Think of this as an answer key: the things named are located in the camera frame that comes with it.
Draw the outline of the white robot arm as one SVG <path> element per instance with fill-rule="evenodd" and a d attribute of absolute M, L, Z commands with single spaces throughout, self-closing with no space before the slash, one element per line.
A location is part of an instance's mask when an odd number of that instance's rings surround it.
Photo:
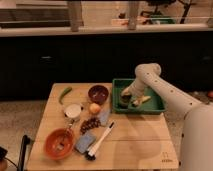
<path fill-rule="evenodd" d="M 177 113 L 184 115 L 179 171 L 213 171 L 213 105 L 205 104 L 160 77 L 158 63 L 139 64 L 134 81 L 121 95 L 142 104 L 144 90 L 152 88 Z"/>

